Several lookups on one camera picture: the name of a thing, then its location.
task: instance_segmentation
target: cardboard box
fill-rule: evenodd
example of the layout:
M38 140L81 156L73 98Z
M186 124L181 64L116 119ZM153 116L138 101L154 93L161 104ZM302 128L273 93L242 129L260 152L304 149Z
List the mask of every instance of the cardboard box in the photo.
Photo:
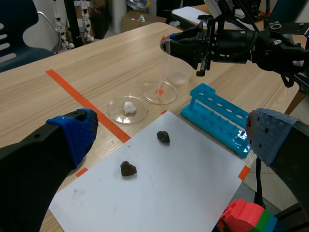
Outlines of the cardboard box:
M141 15L144 16L145 22L137 21ZM127 13L125 16L122 17L121 32L133 30L135 28L140 28L142 26L146 26L148 24L157 22L166 23L166 18L130 11L129 13Z
M100 6L107 6L108 1L107 0L96 0L95 1L95 8L99 8Z

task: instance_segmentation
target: glass petri dish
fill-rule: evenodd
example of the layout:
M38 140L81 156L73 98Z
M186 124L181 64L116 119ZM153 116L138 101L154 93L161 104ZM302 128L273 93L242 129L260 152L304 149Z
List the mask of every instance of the glass petri dish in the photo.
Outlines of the glass petri dish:
M176 100L177 89L168 82L162 82L158 93L158 81L147 82L141 87L144 98L154 104L169 104Z
M133 114L125 114L124 104L125 102L132 102L137 108ZM134 96L123 96L113 99L108 102L107 112L109 117L122 124L132 124L142 121L148 112L148 108L145 102Z

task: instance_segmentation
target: black chair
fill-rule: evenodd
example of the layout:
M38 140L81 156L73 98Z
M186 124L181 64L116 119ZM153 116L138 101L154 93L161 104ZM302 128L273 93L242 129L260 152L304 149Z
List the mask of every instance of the black chair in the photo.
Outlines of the black chair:
M43 48L29 47L23 40L25 30L39 21L39 15L54 28L42 12L37 12L32 0L2 0L0 9L0 72L54 55ZM58 53L61 37L57 29L54 30L59 38L56 52ZM14 58L1 62L8 57Z

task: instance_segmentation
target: orange tape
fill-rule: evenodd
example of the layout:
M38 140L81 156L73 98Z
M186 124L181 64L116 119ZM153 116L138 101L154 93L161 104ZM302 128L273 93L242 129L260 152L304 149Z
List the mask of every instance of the orange tape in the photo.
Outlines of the orange tape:
M239 179L243 181L246 178L249 171L250 171L250 168L245 165L243 169L241 170L241 172L239 173L239 176L238 176Z
M87 171L88 171L87 168L83 168L83 169L81 169L81 170L76 174L76 176L77 176L77 177L80 177L82 174L84 174L84 173L87 172Z
M131 137L128 136L122 129L106 117L98 108L96 108L90 101L88 101L82 94L74 89L68 82L66 82L54 70L47 70L46 73L53 78L67 93L69 93L83 108L92 109L98 115L98 120L103 124L111 133L113 133L121 142L125 143Z

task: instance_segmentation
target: blue lego block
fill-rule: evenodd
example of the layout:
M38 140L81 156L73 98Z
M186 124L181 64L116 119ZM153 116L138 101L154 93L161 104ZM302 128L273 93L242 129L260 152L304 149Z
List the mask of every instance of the blue lego block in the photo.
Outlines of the blue lego block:
M274 216L271 216L263 230L263 232L273 232L275 229L275 226L277 224L278 219L276 219Z

